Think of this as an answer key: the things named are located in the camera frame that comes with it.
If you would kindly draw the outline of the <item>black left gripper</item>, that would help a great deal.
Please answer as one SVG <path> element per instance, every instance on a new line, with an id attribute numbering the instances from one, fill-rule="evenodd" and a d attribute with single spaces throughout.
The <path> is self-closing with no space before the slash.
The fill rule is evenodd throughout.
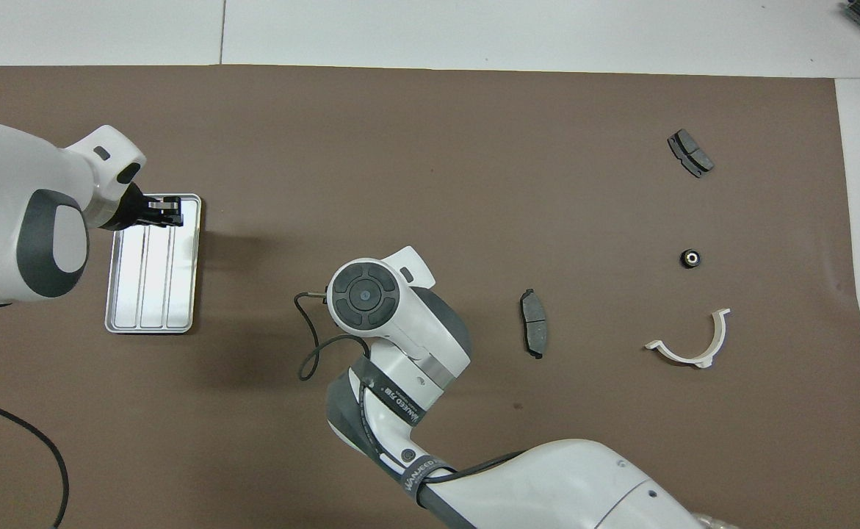
<path id="1" fill-rule="evenodd" d="M 130 183 L 122 195 L 117 210 L 110 218 L 111 230 L 125 230 L 138 225 L 159 227 L 178 227 L 184 224 L 184 216 L 179 213 L 152 215 L 150 208 L 157 210 L 180 210 L 181 198 L 177 195 L 145 195 L 135 184 Z"/>

